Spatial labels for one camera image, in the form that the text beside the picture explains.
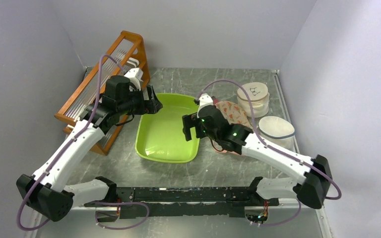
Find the floral mesh laundry bag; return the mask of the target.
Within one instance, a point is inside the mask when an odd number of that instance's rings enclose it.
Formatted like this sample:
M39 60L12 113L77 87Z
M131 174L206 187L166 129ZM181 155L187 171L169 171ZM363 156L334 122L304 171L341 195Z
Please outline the floral mesh laundry bag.
M230 101L218 101L215 107L220 110L223 117L230 124L241 124L253 129L251 122L248 120L246 111L238 104Z

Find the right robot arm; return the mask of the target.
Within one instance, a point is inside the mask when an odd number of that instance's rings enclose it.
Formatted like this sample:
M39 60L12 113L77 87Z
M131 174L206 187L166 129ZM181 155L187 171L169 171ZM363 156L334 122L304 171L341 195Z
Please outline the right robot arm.
M208 137L227 152L260 160L288 175L287 179L264 178L259 181L248 191L251 204L260 205L272 198L296 198L310 208L320 209L329 198L327 193L332 175L326 157L317 155L311 158L266 142L249 127L229 123L213 105L184 115L182 122L187 141L192 139L191 128L194 128L196 138Z

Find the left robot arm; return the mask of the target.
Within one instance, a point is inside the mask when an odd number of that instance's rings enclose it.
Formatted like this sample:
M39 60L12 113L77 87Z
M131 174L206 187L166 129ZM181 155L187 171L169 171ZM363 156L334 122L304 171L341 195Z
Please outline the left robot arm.
M105 92L97 93L53 156L33 175L21 175L16 181L24 205L57 222L79 205L115 204L119 200L117 185L111 180L96 177L91 182L71 186L67 180L87 152L112 127L123 125L121 117L155 114L162 107L151 85L142 90L131 78L111 76L106 81Z

